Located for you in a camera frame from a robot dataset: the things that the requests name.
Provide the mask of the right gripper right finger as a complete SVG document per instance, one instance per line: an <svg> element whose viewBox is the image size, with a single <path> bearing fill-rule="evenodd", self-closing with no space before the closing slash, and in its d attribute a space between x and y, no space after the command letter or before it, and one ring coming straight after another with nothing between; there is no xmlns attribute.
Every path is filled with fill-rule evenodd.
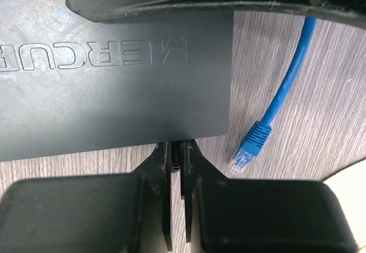
<svg viewBox="0 0 366 253"><path fill-rule="evenodd" d="M308 180L231 179L194 140L180 146L181 196L192 252L356 252L340 202Z"/></svg>

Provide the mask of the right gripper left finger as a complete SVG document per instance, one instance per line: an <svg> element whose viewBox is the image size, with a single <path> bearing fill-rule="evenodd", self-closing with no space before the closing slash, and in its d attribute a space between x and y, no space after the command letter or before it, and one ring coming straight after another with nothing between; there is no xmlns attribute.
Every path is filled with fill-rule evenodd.
<svg viewBox="0 0 366 253"><path fill-rule="evenodd" d="M2 252L169 252L170 143L132 172L19 180L1 199Z"/></svg>

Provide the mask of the black network switch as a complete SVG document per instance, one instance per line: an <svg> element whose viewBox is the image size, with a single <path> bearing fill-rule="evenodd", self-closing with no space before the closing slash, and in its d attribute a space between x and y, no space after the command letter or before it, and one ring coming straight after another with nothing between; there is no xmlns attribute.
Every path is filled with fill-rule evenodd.
<svg viewBox="0 0 366 253"><path fill-rule="evenodd" d="M1 0L1 160L224 135L233 13L95 23Z"/></svg>

